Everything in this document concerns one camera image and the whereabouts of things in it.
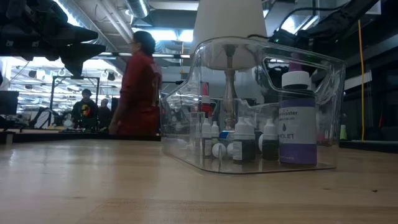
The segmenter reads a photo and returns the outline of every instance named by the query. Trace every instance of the workbench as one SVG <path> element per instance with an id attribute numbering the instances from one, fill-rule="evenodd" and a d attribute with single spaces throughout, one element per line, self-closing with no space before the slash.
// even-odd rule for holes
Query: workbench
<path id="1" fill-rule="evenodd" d="M 0 223 L 398 223 L 398 154 L 341 149 L 337 170 L 233 176 L 161 142 L 3 145 Z"/>

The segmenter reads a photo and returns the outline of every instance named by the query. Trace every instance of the white lamp shade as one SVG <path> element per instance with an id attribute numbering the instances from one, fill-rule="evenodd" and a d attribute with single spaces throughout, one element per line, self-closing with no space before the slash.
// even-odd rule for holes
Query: white lamp shade
<path id="1" fill-rule="evenodd" d="M 216 37 L 267 36 L 261 0 L 201 0 L 193 30 L 191 53 Z"/>
<path id="2" fill-rule="evenodd" d="M 191 53 L 202 42 L 217 37 L 244 37 L 251 34 L 266 36 L 261 0 L 201 0 L 193 30 Z M 228 45 L 235 47 L 232 56 L 233 70 L 250 69 L 255 66 L 252 52 L 246 40 L 228 38 L 215 40 L 201 54 L 202 64 L 215 70 L 226 70 Z"/>

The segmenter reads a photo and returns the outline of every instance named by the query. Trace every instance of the clear plastic bin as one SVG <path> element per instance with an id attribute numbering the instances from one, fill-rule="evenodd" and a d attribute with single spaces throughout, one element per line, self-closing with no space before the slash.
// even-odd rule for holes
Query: clear plastic bin
<path id="1" fill-rule="evenodd" d="M 315 104 L 309 110 L 314 112 L 298 109 L 300 116 L 285 116 L 292 112 L 286 113 L 284 100 L 292 102 L 308 95 L 308 91 L 282 88 L 282 74 L 288 69 L 312 74 L 308 90 L 312 90 Z M 199 169 L 224 174 L 334 169 L 344 80 L 345 64 L 335 58 L 239 37 L 211 39 L 196 49 L 186 82 L 162 99 L 164 151 Z M 204 110 L 203 105 L 209 105 L 205 95 L 211 98 L 211 113 Z M 204 141 L 208 135 L 202 132 L 205 118 L 210 124 L 215 121 L 220 129 L 218 138 L 212 139 L 212 146 L 216 142 L 224 145 L 218 145 L 215 152 L 212 147 L 210 156 Z M 238 135 L 234 135 L 233 130 L 240 119 L 251 126 L 246 129 L 254 130 L 255 146 L 236 149 L 234 142 L 238 141 Z M 262 145 L 258 140 L 269 119 L 276 126 L 279 138 L 276 153 L 282 158 L 273 161 L 262 158 Z M 294 126 L 294 133 L 299 137 L 293 144 L 286 143 L 292 134 L 285 134 L 286 128 L 280 122 L 287 123 L 288 130 Z M 296 145 L 301 140 L 307 143 L 308 139 L 310 144 Z M 308 154 L 307 146 L 315 147 L 315 151 Z M 293 156 L 283 156 L 287 148 Z M 255 157 L 236 160 L 236 153 L 248 151 L 255 152 Z M 297 162 L 310 157 L 310 164 Z"/>

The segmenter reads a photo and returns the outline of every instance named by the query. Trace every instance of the red shirt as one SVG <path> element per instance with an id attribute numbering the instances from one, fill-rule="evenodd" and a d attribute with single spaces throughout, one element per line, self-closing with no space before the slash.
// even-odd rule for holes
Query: red shirt
<path id="1" fill-rule="evenodd" d="M 122 115 L 118 134 L 156 135 L 159 127 L 160 69 L 154 59 L 144 54 L 130 58 L 122 79 L 119 103 L 127 106 Z"/>

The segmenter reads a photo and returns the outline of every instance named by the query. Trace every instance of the man in black shirt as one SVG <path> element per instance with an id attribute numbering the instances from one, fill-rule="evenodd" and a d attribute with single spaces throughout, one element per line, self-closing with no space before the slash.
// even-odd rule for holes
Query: man in black shirt
<path id="1" fill-rule="evenodd" d="M 99 128 L 108 127 L 111 122 L 112 112 L 108 108 L 108 102 L 107 99 L 101 100 L 101 106 L 98 108 Z"/>
<path id="2" fill-rule="evenodd" d="M 89 89 L 84 89 L 81 92 L 83 99 L 75 103 L 72 110 L 72 116 L 75 120 L 75 124 L 79 121 L 87 119 L 95 119 L 98 110 L 98 106 L 93 100 L 90 99 L 91 91 Z"/>

